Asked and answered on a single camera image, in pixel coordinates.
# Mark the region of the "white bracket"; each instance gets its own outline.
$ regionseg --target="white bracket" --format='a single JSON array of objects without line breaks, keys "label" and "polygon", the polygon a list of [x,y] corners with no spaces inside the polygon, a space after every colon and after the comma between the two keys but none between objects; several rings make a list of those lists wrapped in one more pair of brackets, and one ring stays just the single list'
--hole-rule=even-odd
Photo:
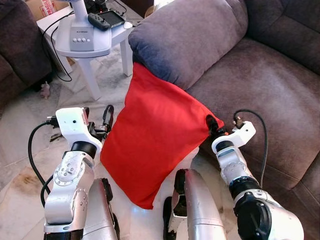
[{"label": "white bracket", "polygon": [[215,139],[211,145],[212,151],[217,154],[217,144],[223,141],[230,141],[237,148],[247,144],[247,142],[249,142],[249,140],[256,134],[256,129],[250,121],[244,121],[243,123],[244,124],[240,129],[234,127],[232,129],[232,134],[220,136]]},{"label": "white bracket", "polygon": [[71,148],[75,142],[84,141],[96,146],[96,153],[102,149],[102,143],[88,131],[88,118],[84,108],[61,108],[55,112],[62,135]]}]

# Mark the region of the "silver robot leg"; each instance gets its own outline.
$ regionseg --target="silver robot leg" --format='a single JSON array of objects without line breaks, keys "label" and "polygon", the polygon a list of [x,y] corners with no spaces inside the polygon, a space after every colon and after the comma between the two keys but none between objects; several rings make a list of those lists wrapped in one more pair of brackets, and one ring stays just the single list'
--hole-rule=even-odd
[{"label": "silver robot leg", "polygon": [[172,197],[163,206],[163,239],[175,240],[182,221],[187,220],[190,240],[226,240],[226,232],[215,201],[201,175],[180,169],[175,175]]},{"label": "silver robot leg", "polygon": [[120,229],[110,201],[112,191],[106,178],[95,179],[90,191],[83,240],[120,240]]}]

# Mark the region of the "white side table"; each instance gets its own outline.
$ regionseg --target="white side table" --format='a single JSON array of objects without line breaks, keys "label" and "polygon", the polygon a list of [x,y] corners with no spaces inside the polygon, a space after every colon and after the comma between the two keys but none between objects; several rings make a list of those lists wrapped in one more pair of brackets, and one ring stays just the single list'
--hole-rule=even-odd
[{"label": "white side table", "polygon": [[[56,20],[62,18],[63,16],[69,14],[72,12],[73,9],[68,6],[65,7],[59,11],[56,11],[55,13],[46,16],[40,20],[38,20],[36,23],[40,30],[44,32],[47,27],[49,27],[52,23],[54,23]],[[52,27],[50,27],[46,32],[45,32],[45,38],[49,44],[49,46],[53,50],[53,46],[51,44],[51,34],[54,31],[54,29],[59,25],[59,22],[55,23]],[[130,28],[124,28],[124,25],[119,25],[116,27],[113,27],[111,29],[111,37],[112,37],[112,42],[111,42],[111,48],[115,47],[116,45],[120,44],[120,51],[121,51],[121,59],[122,59],[122,68],[123,68],[123,73],[126,76],[130,76],[133,73],[133,60],[132,60],[132,50],[129,46],[128,42],[128,35],[132,31],[132,24],[130,25]],[[52,40],[53,43],[56,41],[56,34],[57,31],[53,34]],[[72,72],[72,68],[70,64],[68,63],[68,60],[65,56],[61,56],[58,54],[58,57],[63,64],[65,70],[68,73]],[[85,79],[85,84],[90,92],[90,95],[94,100],[97,100],[101,97],[101,93],[98,87],[98,84],[94,78],[94,74],[92,72],[92,69],[89,67],[89,63],[93,58],[75,58],[75,60],[78,62],[80,65],[84,79]]]}]

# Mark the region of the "red pillow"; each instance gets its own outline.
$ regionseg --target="red pillow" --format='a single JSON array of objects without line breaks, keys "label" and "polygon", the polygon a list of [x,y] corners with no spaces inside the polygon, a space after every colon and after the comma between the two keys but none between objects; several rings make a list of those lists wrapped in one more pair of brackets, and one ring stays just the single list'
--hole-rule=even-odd
[{"label": "red pillow", "polygon": [[166,176],[207,138],[207,115],[214,116],[176,85],[134,63],[125,107],[103,145],[101,162],[134,204],[152,209]]}]

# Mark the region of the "pillow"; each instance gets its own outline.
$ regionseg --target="pillow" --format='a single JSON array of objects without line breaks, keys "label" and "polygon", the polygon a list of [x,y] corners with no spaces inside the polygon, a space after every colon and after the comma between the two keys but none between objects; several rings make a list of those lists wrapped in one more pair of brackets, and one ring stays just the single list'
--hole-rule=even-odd
[{"label": "pillow", "polygon": [[190,88],[245,35],[242,0],[175,0],[129,35],[138,62],[158,78]]},{"label": "pillow", "polygon": [[152,209],[164,179],[208,137],[207,115],[214,116],[179,87],[134,63],[125,107],[100,160],[134,204]]}]

